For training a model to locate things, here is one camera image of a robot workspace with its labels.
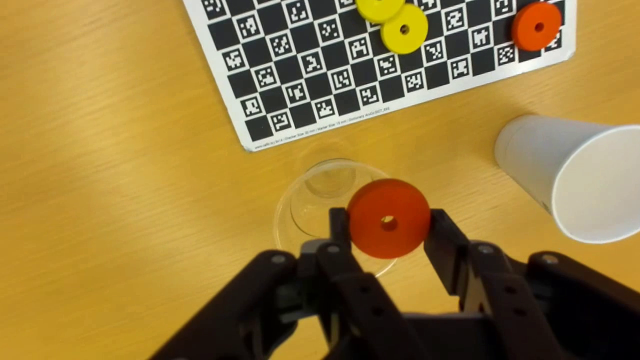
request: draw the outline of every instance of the wooden table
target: wooden table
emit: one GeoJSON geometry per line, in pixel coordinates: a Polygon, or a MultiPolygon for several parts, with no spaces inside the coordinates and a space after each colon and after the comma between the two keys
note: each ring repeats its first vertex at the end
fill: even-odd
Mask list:
{"type": "MultiPolygon", "coordinates": [[[[0,13],[0,357],[148,358],[256,253],[286,187],[342,157],[411,181],[473,238],[561,250],[640,291],[640,237],[564,238],[492,160],[537,113],[640,120],[636,0],[581,3],[574,61],[269,152],[236,143],[183,3],[6,0],[0,13]]],[[[453,312],[425,254],[384,287],[453,312]]],[[[320,358],[307,321],[276,358],[320,358]]]]}

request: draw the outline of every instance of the white paper cup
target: white paper cup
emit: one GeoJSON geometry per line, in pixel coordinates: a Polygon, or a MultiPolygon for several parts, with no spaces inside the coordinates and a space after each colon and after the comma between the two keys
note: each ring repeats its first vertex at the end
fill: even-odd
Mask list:
{"type": "Polygon", "coordinates": [[[640,127],[523,116],[497,143],[497,163],[579,243],[640,232],[640,127]]]}

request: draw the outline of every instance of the black and white checkerboard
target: black and white checkerboard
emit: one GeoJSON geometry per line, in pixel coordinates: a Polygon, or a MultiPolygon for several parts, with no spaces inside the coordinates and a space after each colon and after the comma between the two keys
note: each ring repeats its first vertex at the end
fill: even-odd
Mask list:
{"type": "Polygon", "coordinates": [[[569,61],[576,0],[552,0],[563,32],[543,53],[510,40],[533,0],[408,0],[430,24],[425,47],[390,54],[354,0],[185,0],[233,124],[265,150],[569,61]]]}

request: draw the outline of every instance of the screw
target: screw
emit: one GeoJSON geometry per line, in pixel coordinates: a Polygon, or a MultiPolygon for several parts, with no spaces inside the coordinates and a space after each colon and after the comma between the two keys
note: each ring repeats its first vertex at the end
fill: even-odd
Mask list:
{"type": "Polygon", "coordinates": [[[329,254],[340,254],[340,249],[338,247],[329,247],[326,253],[329,254]]]}
{"type": "Polygon", "coordinates": [[[275,264],[285,264],[286,259],[285,259],[285,257],[273,257],[273,262],[275,262],[275,264]]]}
{"type": "Polygon", "coordinates": [[[497,254],[497,249],[490,245],[478,245],[481,254],[497,254]]]}
{"type": "Polygon", "coordinates": [[[561,264],[561,259],[555,254],[541,257],[545,264],[561,264]]]}

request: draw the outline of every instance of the orange game piece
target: orange game piece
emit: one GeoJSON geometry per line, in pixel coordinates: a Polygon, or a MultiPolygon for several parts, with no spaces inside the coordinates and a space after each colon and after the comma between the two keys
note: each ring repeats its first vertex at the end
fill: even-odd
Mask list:
{"type": "Polygon", "coordinates": [[[348,216],[353,243],[365,254],[399,259],[427,241],[432,213],[418,188],[384,179],[354,194],[348,216]]]}
{"type": "Polygon", "coordinates": [[[558,6],[533,3],[516,14],[512,39],[518,49],[539,53],[558,36],[561,24],[563,14],[558,6]]]}

